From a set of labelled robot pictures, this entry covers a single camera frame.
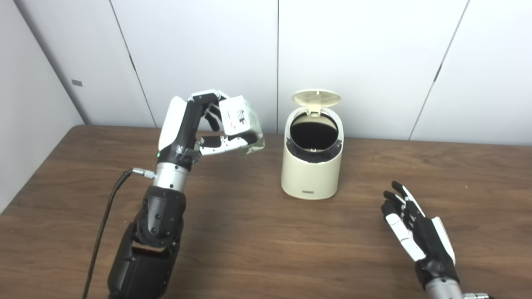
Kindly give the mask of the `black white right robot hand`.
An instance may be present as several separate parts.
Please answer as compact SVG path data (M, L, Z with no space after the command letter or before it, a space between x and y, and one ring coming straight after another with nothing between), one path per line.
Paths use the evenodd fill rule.
M381 212L397 240L414 261L418 281L423 288L432 280L459 282L456 255L439 216L430 218L411 192L392 181L393 192L384 191Z

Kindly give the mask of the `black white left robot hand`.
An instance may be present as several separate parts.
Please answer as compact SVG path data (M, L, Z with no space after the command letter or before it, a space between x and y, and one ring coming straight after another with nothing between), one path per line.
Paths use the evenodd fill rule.
M202 156L251 152L262 142L258 116L243 96L211 89L171 100L158 140L158 164L190 170Z

